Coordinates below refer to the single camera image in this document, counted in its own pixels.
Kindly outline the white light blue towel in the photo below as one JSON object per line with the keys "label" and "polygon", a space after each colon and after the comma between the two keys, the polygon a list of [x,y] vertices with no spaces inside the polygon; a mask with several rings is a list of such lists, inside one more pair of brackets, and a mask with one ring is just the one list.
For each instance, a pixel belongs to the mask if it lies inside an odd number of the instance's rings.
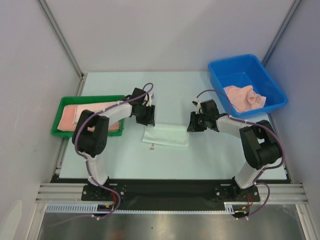
{"label": "white light blue towel", "polygon": [[173,148],[188,148],[189,133],[187,127],[183,125],[156,124],[145,127],[142,142]]}

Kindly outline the pink cartoon face towel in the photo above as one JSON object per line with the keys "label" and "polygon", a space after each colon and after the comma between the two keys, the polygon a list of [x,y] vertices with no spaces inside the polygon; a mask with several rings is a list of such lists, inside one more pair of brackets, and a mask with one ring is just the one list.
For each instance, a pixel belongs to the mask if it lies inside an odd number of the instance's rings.
{"label": "pink cartoon face towel", "polygon": [[72,123],[76,126],[78,123],[78,120],[80,119],[81,113],[84,110],[89,110],[91,112],[98,112],[101,110],[104,110],[112,105],[114,105],[116,102],[99,102],[99,103],[87,103],[87,104],[79,104],[74,111],[74,117]]}

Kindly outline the pale pink towel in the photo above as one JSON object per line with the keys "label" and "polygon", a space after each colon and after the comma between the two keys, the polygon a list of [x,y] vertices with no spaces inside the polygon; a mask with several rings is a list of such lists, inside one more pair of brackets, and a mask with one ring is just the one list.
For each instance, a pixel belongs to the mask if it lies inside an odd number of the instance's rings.
{"label": "pale pink towel", "polygon": [[261,109],[266,104],[267,98],[256,93],[252,85],[244,87],[230,85],[225,87],[224,91],[238,113]]}

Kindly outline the pink terry towel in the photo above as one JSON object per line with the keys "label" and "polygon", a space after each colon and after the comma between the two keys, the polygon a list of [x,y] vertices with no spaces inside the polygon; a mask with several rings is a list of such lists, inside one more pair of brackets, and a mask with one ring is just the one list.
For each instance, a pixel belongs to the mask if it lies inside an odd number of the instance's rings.
{"label": "pink terry towel", "polygon": [[63,108],[62,116],[59,121],[57,129],[62,132],[74,132],[76,126],[74,125],[74,118],[77,105],[66,105]]}

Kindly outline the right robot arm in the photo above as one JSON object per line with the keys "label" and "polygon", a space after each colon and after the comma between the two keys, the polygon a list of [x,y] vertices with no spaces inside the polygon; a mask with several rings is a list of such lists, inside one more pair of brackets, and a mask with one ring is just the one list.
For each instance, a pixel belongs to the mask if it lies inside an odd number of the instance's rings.
{"label": "right robot arm", "polygon": [[284,164],[284,151],[280,139],[267,120],[250,122],[219,113],[214,100],[192,102],[196,111],[190,113],[188,132],[213,130],[226,133],[241,140],[245,163],[234,177],[230,195],[236,201],[248,196],[248,188],[253,186],[266,170],[273,170]]}

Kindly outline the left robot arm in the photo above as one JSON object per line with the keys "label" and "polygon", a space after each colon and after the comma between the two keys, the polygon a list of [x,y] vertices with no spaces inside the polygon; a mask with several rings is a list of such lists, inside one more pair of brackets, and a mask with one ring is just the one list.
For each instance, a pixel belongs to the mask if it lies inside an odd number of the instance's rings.
{"label": "left robot arm", "polygon": [[88,181],[94,185],[92,194],[99,200],[110,195],[105,183],[109,176],[101,154],[106,148],[109,127],[123,119],[135,117],[137,124],[155,126],[155,106],[151,89],[135,88],[132,94],[97,110],[85,109],[72,136],[75,152],[84,158]]}

